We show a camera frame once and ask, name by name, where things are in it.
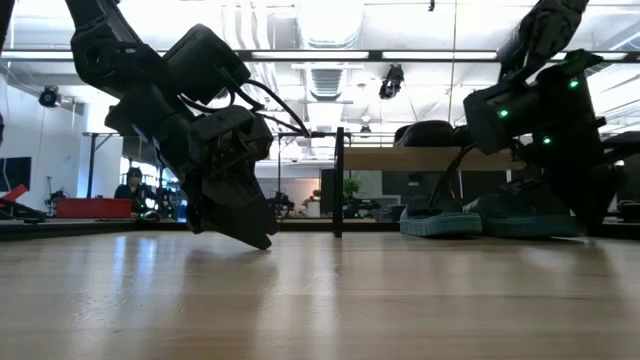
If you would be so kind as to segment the small plant in white pot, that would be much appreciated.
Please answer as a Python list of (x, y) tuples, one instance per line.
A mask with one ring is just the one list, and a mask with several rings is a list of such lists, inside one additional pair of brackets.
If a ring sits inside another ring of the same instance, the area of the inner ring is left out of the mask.
[(321, 191), (315, 189), (312, 194), (303, 201), (303, 205), (306, 209), (306, 216), (308, 218), (320, 218), (321, 217)]

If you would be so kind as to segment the silver ceiling air duct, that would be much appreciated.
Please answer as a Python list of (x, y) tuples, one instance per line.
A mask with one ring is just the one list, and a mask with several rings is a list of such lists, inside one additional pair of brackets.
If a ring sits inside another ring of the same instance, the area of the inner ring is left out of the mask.
[[(364, 0), (297, 0), (297, 27), (305, 50), (353, 50), (359, 42)], [(347, 82), (346, 63), (312, 65), (305, 72), (317, 101), (337, 100)]]

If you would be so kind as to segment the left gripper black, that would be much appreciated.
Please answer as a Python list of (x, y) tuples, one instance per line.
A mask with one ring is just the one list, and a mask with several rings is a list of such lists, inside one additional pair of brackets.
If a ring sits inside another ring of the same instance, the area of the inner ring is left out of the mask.
[[(255, 175), (272, 141), (264, 120), (236, 105), (196, 115), (179, 98), (125, 97), (110, 108), (105, 124), (153, 147), (180, 182), (194, 234), (204, 228), (259, 250), (272, 245), (269, 236), (279, 226)], [(251, 202), (232, 208), (212, 201)]]

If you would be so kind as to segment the green potted plant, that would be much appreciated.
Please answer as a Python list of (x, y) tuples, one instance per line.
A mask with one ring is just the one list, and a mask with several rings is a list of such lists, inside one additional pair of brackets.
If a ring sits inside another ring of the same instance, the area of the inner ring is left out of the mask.
[(356, 199), (360, 187), (361, 182), (358, 179), (346, 178), (343, 180), (343, 198), (346, 206), (350, 206)]

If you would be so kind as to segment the black wall monitor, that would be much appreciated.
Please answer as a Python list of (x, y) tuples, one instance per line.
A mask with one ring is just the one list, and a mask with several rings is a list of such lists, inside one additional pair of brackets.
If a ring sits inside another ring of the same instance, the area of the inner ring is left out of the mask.
[(31, 187), (31, 157), (0, 158), (0, 192), (9, 192), (19, 185)]

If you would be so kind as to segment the person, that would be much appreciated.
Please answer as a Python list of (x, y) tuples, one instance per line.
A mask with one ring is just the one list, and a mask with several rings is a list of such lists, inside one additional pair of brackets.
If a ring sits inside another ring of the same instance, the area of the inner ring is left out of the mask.
[(151, 208), (147, 200), (155, 201), (157, 196), (151, 186), (142, 182), (142, 171), (138, 167), (130, 167), (126, 173), (126, 183), (120, 184), (114, 193), (115, 199), (127, 199), (131, 201), (131, 214), (134, 217), (143, 217)]

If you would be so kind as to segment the black background frame stand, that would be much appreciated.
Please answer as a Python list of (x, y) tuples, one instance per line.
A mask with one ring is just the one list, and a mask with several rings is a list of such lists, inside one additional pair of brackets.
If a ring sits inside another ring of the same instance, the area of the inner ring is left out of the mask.
[(77, 196), (112, 198), (120, 184), (123, 138), (84, 132), (81, 140)]

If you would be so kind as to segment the teal slide sandal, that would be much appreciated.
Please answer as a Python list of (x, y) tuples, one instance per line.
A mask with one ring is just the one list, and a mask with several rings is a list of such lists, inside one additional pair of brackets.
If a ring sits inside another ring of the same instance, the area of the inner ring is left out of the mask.
[(428, 197), (414, 197), (400, 215), (400, 232), (418, 237), (446, 238), (474, 236), (482, 232), (482, 220), (476, 213), (465, 212), (452, 198), (431, 202)]
[(584, 226), (552, 195), (533, 199), (510, 193), (483, 195), (463, 207), (477, 214), (483, 234), (503, 238), (578, 237)]

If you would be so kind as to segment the red plastic bin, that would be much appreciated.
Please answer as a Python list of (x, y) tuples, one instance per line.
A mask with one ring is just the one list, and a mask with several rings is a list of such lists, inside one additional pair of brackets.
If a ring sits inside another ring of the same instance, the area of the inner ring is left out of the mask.
[(121, 219), (131, 215), (132, 201), (108, 198), (60, 198), (56, 217), (65, 219)]

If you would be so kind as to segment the black table edge rail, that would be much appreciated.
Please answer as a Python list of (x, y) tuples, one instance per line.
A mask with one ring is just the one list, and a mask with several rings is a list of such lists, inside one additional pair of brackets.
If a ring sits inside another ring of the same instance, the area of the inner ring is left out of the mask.
[[(281, 232), (329, 232), (334, 230), (330, 219), (286, 219), (279, 224)], [(107, 233), (135, 231), (186, 231), (187, 226), (178, 222), (145, 221), (50, 221), (26, 224), (0, 221), (0, 241), (34, 240)], [(604, 223), (587, 231), (591, 237), (640, 241), (640, 224)]]

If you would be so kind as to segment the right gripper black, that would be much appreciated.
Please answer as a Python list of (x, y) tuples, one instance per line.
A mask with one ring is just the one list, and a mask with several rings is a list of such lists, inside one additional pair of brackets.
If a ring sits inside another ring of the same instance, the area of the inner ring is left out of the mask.
[(618, 171), (606, 160), (597, 127), (546, 127), (531, 132), (524, 160), (533, 176), (503, 185), (499, 193), (523, 203), (552, 201), (554, 194), (587, 226), (603, 222), (616, 194)]

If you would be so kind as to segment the overhead frame bar with lights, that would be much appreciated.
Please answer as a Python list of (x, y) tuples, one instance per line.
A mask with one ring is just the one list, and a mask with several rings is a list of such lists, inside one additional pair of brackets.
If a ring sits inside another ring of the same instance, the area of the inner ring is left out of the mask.
[[(245, 62), (424, 62), (498, 63), (495, 51), (419, 51), (419, 50), (236, 50)], [(11, 62), (72, 62), (66, 50), (5, 50), (0, 57)]]

